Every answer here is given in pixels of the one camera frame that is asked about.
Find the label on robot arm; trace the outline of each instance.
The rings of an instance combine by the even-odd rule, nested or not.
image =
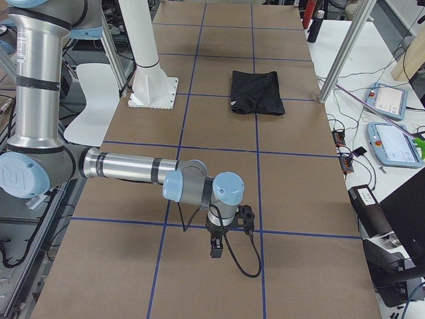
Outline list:
[[[18,32],[17,39],[17,59],[18,63],[27,62],[27,34],[24,32]]]
[[[359,192],[359,195],[365,205],[375,204],[375,200],[373,199],[371,192],[367,188],[359,188],[357,191]]]

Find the gray metal bar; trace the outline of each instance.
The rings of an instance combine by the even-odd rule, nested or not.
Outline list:
[[[360,4],[359,11],[357,12],[354,21],[351,23],[351,26],[347,31],[347,35],[345,35],[344,41],[337,53],[337,56],[335,57],[335,60],[333,61],[329,74],[326,76],[326,81],[323,84],[319,97],[317,98],[319,103],[325,103],[329,94],[333,90],[338,76],[344,67],[345,61],[347,61],[351,49],[359,37],[360,32],[369,18],[376,2],[377,0],[364,0]]]
[[[102,35],[102,44],[105,49],[106,56],[109,60],[109,63],[117,79],[118,86],[124,88],[126,85],[126,76],[124,75],[124,70],[120,59],[118,58],[117,49],[112,39],[111,33],[109,31],[108,23],[106,22],[105,15],[102,12],[102,26],[103,26],[103,35]]]
[[[376,111],[372,106],[370,106],[369,104],[367,104],[365,101],[361,100],[360,98],[356,97],[353,93],[351,93],[348,90],[345,90],[342,86],[340,86],[339,84],[336,84],[336,87],[338,89],[340,89],[341,91],[343,91],[344,93],[348,94],[349,96],[351,96],[352,98],[354,98],[357,102],[360,102],[361,104],[363,104],[363,106],[370,112],[372,112],[373,114],[379,116],[380,118],[382,118],[385,122],[391,124],[392,126],[394,126],[395,128],[397,128],[398,130],[400,130],[405,136],[407,136],[408,138],[411,138],[412,140],[415,139],[415,137],[407,132],[404,128],[402,128],[401,126],[399,126],[396,122],[390,120],[389,118],[387,118],[385,115],[379,113],[378,111]]]
[[[12,62],[9,55],[0,48],[0,67],[9,75],[13,80],[16,77],[16,65]]]

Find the folded black cloth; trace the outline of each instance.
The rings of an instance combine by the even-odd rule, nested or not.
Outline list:
[[[285,114],[280,99],[278,73],[250,74],[233,71],[232,111],[238,114]]]

